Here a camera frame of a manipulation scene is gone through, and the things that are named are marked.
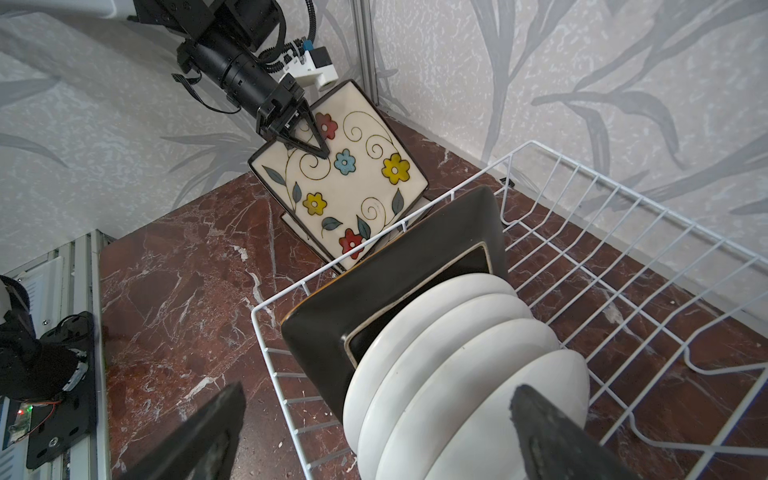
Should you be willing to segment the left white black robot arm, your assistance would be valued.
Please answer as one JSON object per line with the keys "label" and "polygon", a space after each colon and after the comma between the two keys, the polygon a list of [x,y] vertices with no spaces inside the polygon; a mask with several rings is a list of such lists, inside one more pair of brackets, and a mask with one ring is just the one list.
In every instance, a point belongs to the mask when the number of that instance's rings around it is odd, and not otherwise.
{"label": "left white black robot arm", "polygon": [[276,1],[4,1],[2,13],[44,12],[161,26],[182,37],[180,73],[174,79],[191,96],[208,77],[233,111],[248,113],[266,141],[279,141],[318,158],[330,149],[305,98],[305,87],[323,89],[336,79],[328,51],[315,44],[317,15],[306,4],[304,37],[287,38]]}

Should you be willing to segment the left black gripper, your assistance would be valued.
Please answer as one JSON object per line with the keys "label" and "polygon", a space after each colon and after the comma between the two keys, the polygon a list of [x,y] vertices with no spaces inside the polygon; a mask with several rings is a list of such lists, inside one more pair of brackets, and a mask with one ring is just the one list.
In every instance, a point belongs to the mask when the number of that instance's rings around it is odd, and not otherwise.
{"label": "left black gripper", "polygon": [[[187,39],[177,48],[183,72],[195,70],[225,92],[229,100],[256,120],[257,132],[267,141],[278,141],[318,158],[327,158],[330,149],[320,132],[304,90],[291,76],[275,80],[256,57],[220,29],[209,29],[196,40]],[[297,123],[311,136],[294,135]]]}

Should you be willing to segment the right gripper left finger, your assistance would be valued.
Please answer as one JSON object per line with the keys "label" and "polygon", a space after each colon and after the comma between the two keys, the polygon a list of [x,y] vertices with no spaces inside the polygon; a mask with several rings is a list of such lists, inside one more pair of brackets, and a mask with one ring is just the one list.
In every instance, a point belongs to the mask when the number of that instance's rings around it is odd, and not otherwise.
{"label": "right gripper left finger", "polygon": [[226,386],[122,477],[230,479],[246,406],[242,384]]}

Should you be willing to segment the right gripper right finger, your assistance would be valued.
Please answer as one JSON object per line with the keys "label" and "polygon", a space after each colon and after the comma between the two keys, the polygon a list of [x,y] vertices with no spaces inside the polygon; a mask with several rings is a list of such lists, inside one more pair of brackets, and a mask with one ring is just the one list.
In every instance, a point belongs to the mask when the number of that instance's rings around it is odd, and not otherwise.
{"label": "right gripper right finger", "polygon": [[528,479],[634,479],[636,474],[591,439],[530,385],[510,403]]}

